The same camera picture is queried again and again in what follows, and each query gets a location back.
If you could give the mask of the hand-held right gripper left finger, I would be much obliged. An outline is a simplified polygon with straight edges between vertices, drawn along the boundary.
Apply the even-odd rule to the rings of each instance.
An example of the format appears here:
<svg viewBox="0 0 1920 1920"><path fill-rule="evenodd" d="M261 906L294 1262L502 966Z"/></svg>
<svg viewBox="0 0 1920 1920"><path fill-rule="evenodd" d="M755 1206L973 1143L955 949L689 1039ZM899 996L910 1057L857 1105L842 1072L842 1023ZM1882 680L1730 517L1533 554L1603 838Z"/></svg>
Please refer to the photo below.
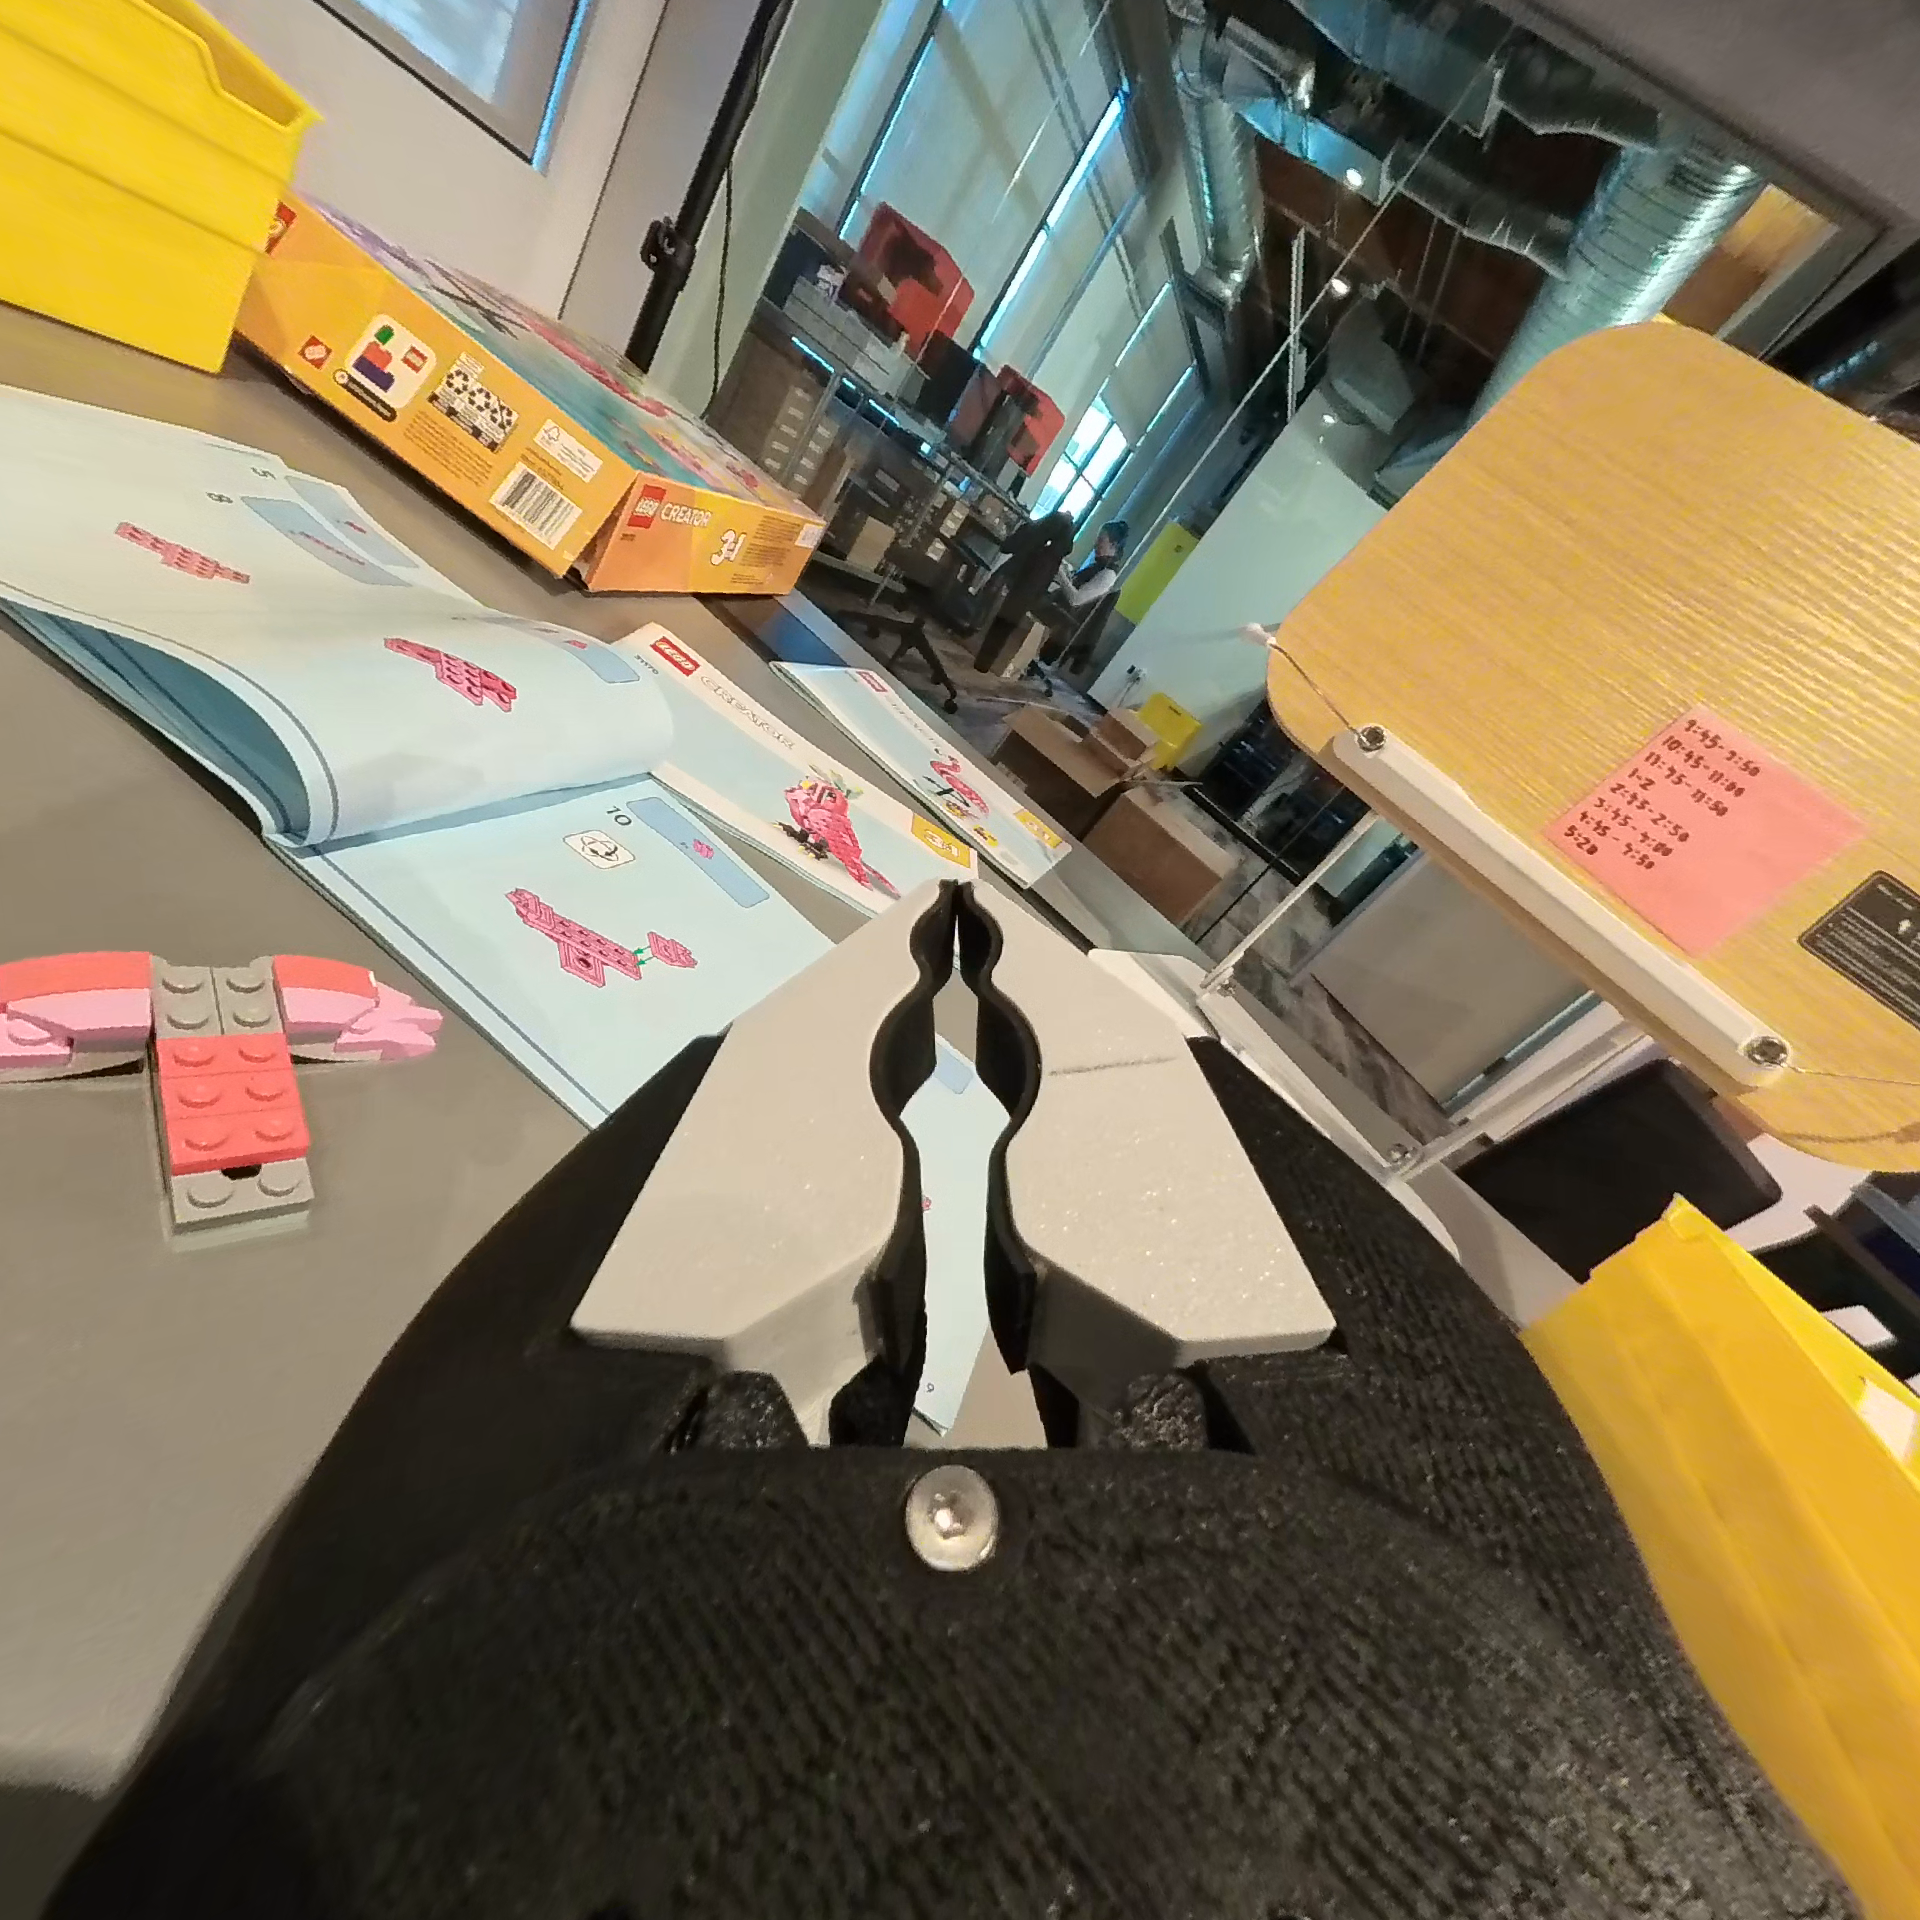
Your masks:
<svg viewBox="0 0 1920 1920"><path fill-rule="evenodd" d="M769 1375L819 1444L964 1393L964 1057L933 1002L936 879L736 1017L571 1313L579 1337Z"/></svg>

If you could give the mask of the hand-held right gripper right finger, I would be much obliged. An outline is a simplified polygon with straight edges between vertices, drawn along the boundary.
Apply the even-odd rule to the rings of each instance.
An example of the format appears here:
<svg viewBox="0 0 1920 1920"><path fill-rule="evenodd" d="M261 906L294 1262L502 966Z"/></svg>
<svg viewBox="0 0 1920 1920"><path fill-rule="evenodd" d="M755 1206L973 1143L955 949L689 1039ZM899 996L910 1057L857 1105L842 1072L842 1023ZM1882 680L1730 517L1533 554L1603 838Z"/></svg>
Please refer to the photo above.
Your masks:
<svg viewBox="0 0 1920 1920"><path fill-rule="evenodd" d="M988 1173L992 1335L1044 1437L1113 1424L1139 1380L1307 1353L1334 1330L1208 1066L1234 1066L1152 975L1004 901L955 905L977 1066L1006 1109Z"/></svg>

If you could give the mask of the pink red grey brick model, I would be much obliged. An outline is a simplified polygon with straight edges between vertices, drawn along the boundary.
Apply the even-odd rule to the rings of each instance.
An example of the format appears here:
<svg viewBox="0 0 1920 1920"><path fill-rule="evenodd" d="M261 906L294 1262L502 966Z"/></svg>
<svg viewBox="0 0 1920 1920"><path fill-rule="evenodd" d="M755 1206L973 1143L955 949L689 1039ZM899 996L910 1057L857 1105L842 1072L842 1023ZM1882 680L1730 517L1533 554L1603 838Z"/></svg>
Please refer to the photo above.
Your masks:
<svg viewBox="0 0 1920 1920"><path fill-rule="evenodd" d="M62 951L3 965L4 1084L145 1070L179 1236L309 1212L300 1070L420 1061L441 1023L440 1008L369 966L314 953L189 966L152 951Z"/></svg>

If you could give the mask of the yellow plastic bin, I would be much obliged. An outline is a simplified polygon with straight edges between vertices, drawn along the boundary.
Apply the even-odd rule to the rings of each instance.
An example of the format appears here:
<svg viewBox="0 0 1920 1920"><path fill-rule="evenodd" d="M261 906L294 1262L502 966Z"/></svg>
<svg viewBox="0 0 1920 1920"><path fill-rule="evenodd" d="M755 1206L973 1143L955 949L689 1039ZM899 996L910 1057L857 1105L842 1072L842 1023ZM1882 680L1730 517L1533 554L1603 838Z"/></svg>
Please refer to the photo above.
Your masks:
<svg viewBox="0 0 1920 1920"><path fill-rule="evenodd" d="M1915 1389L1680 1196L1523 1342L1722 1714L1862 1913L1915 1918Z"/></svg>
<svg viewBox="0 0 1920 1920"><path fill-rule="evenodd" d="M3 300L220 373L320 110L189 1L3 4Z"/></svg>

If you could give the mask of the cardboard box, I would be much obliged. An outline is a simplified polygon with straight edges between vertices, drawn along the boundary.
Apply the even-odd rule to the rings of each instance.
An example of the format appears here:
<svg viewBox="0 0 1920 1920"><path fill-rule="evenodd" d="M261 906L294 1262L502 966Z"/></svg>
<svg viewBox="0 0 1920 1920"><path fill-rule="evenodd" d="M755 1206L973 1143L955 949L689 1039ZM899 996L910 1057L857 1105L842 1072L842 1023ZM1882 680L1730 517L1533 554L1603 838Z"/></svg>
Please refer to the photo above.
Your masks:
<svg viewBox="0 0 1920 1920"><path fill-rule="evenodd" d="M1188 922L1241 865L1241 849L1173 786L1120 783L1083 846L1170 922Z"/></svg>

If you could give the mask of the flamingo cover instruction booklet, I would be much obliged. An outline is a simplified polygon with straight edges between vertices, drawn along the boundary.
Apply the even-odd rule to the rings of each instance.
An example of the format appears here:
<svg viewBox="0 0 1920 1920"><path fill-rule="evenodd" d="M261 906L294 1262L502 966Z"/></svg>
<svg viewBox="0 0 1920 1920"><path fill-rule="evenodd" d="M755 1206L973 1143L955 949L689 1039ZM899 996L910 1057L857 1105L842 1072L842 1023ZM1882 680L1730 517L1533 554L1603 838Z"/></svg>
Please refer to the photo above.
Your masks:
<svg viewBox="0 0 1920 1920"><path fill-rule="evenodd" d="M787 661L774 672L1010 882L1034 889L1067 860L1073 841L939 734L883 672Z"/></svg>

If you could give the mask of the open instruction booklet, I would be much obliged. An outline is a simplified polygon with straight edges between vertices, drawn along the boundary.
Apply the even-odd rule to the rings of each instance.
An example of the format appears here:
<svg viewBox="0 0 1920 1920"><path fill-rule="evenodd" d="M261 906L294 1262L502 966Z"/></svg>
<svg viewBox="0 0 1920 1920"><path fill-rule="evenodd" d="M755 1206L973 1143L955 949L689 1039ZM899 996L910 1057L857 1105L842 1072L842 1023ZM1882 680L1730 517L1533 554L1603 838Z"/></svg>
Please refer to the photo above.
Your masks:
<svg viewBox="0 0 1920 1920"><path fill-rule="evenodd" d="M452 586L326 481L4 388L4 615L598 1124L876 916L656 778L654 677ZM1001 1109L964 1065L964 1282Z"/></svg>

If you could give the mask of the black office chair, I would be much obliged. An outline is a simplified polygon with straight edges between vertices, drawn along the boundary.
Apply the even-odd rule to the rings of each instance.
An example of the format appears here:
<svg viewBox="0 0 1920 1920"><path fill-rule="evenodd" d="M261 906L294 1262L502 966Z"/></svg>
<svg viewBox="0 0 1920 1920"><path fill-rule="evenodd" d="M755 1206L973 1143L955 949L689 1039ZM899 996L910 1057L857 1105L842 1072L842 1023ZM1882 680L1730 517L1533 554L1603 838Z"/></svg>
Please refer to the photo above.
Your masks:
<svg viewBox="0 0 1920 1920"><path fill-rule="evenodd" d="M1065 509L1030 519L1013 532L982 590L982 616L972 657L977 673L995 668L1001 644L1009 634L1017 634L1036 604L1044 599L1073 550L1073 540L1073 517Z"/></svg>

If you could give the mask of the pink sticky note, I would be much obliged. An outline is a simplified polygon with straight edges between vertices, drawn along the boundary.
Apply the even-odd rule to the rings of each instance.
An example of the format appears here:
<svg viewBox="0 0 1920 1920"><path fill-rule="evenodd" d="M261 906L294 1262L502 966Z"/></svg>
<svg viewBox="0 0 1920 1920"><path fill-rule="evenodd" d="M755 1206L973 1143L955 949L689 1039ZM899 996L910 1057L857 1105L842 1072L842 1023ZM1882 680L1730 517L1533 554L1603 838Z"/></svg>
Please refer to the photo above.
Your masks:
<svg viewBox="0 0 1920 1920"><path fill-rule="evenodd" d="M1691 706L1542 837L1680 953L1702 956L1859 844L1866 822L1754 735Z"/></svg>

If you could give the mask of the wooden book stand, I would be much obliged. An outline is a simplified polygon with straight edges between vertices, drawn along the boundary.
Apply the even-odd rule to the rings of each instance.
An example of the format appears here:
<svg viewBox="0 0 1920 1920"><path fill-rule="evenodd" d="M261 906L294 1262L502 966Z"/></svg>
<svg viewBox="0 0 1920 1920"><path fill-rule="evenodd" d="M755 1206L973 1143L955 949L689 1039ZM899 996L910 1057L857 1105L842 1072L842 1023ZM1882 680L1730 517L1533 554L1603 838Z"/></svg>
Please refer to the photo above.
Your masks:
<svg viewBox="0 0 1920 1920"><path fill-rule="evenodd" d="M1915 446L1667 320L1550 351L1269 625L1280 732L1765 1135L1915 1173ZM1545 830L1691 706L1862 821L1684 956Z"/></svg>

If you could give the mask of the red 3D printer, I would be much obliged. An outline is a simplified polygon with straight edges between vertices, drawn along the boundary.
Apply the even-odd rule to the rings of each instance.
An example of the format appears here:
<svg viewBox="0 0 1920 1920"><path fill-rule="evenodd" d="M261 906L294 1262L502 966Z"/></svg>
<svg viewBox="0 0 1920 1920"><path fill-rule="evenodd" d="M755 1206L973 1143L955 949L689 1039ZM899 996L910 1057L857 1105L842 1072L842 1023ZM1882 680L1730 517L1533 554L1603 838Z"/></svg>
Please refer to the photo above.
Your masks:
<svg viewBox="0 0 1920 1920"><path fill-rule="evenodd" d="M910 356L938 333L955 341L973 303L973 285L954 255L890 201L877 202L862 232L843 295Z"/></svg>
<svg viewBox="0 0 1920 1920"><path fill-rule="evenodd" d="M1013 367L977 367L949 418L949 442L988 477L1034 473L1065 425L1060 406Z"/></svg>

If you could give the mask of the orange toy brick box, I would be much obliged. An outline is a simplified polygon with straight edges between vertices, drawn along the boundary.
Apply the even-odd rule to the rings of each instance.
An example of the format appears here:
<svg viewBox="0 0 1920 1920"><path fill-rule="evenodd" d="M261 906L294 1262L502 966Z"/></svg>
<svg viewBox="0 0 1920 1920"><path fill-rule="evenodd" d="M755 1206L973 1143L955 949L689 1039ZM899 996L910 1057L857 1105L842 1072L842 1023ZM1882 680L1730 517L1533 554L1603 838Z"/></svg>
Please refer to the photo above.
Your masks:
<svg viewBox="0 0 1920 1920"><path fill-rule="evenodd" d="M825 520L618 349L284 193L237 335L587 592L787 593Z"/></svg>

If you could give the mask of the black tripod stand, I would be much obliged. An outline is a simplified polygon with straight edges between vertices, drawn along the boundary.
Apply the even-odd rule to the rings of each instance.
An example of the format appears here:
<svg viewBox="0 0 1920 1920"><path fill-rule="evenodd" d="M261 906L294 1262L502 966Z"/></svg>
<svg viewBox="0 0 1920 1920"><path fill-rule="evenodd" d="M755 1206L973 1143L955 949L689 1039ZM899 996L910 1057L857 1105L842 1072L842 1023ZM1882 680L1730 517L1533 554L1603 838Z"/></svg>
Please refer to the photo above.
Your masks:
<svg viewBox="0 0 1920 1920"><path fill-rule="evenodd" d="M626 343L626 358L643 375L651 373L668 321L689 288L702 232L722 186L732 180L738 142L758 103L765 68L792 10L792 1L756 1L681 206L654 220L643 238L641 260L651 280Z"/></svg>

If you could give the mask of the large window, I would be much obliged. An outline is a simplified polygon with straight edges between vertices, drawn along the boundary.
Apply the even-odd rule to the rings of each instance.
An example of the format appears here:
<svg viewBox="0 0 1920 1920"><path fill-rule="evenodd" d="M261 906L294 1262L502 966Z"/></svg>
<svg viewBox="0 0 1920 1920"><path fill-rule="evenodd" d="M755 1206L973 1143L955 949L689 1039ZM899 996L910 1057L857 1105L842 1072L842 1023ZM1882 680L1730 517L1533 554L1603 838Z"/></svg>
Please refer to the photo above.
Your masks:
<svg viewBox="0 0 1920 1920"><path fill-rule="evenodd" d="M542 172L595 1L323 1L497 143Z"/></svg>

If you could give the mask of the metal ventilation duct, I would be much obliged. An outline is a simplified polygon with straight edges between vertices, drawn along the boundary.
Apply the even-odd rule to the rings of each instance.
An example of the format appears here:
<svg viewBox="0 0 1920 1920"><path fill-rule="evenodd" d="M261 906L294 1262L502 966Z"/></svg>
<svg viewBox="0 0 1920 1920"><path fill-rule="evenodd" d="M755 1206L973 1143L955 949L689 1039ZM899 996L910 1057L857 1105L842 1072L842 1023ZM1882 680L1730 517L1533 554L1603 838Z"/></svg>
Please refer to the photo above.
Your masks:
<svg viewBox="0 0 1920 1920"><path fill-rule="evenodd" d="M1122 1L1112 9L1122 73L1137 85L1134 143L1168 180L1179 269L1196 296L1234 311L1262 264L1265 201L1256 110L1312 97L1315 60L1228 4Z"/></svg>

